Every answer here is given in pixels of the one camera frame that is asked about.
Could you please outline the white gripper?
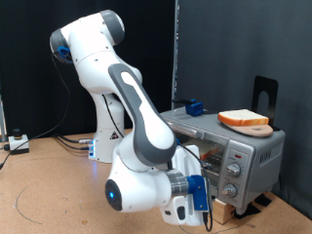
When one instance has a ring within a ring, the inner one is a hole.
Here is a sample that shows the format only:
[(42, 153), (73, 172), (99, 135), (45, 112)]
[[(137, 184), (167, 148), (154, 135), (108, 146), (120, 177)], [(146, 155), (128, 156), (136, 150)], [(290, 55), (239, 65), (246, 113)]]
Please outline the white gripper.
[[(204, 165), (207, 170), (214, 168), (207, 162)], [(172, 199), (160, 209), (163, 219), (174, 225), (203, 225), (205, 180), (201, 175), (199, 148), (196, 145), (180, 145), (172, 158), (172, 167), (166, 171), (171, 182)]]

